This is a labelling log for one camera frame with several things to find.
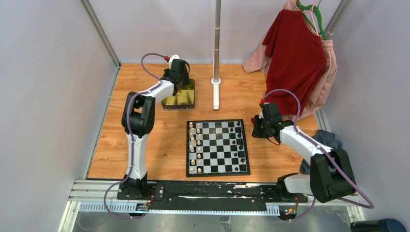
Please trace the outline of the black white chessboard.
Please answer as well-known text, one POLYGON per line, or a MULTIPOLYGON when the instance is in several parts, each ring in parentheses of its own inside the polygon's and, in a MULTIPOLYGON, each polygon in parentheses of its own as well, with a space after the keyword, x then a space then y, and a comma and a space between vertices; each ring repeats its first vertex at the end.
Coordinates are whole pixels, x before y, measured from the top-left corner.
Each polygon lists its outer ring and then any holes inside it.
POLYGON ((250 175, 249 153, 243 119, 196 120, 186 123, 186 177, 250 175), (241 127, 243 137, 235 129, 241 127), (196 144, 191 143, 194 137, 196 144), (190 145, 195 152, 190 152, 190 145))

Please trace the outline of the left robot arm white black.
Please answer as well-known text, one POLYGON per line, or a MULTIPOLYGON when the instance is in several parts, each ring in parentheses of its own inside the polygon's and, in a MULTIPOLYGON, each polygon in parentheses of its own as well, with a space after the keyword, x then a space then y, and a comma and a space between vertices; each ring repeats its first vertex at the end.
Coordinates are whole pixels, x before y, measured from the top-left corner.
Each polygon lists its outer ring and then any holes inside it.
POLYGON ((168 68, 157 83, 142 92, 129 92, 121 124, 128 139, 128 167, 119 190, 137 200, 148 194, 146 149, 155 123, 156 105, 174 96, 189 81, 189 64, 179 55, 163 56, 168 68))

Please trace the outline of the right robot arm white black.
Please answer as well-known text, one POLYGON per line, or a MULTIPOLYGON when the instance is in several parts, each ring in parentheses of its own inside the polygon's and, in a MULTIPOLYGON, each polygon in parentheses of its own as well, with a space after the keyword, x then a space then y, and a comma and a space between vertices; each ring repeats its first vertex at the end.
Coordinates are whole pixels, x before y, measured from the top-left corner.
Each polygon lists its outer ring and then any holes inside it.
POLYGON ((254 117, 254 138, 275 139, 296 151, 310 165, 309 175, 288 174, 278 178, 276 195, 288 202, 295 194, 313 196, 326 203, 354 194, 356 183, 348 153, 323 145, 291 120, 283 120, 275 103, 261 104, 261 113, 254 117))

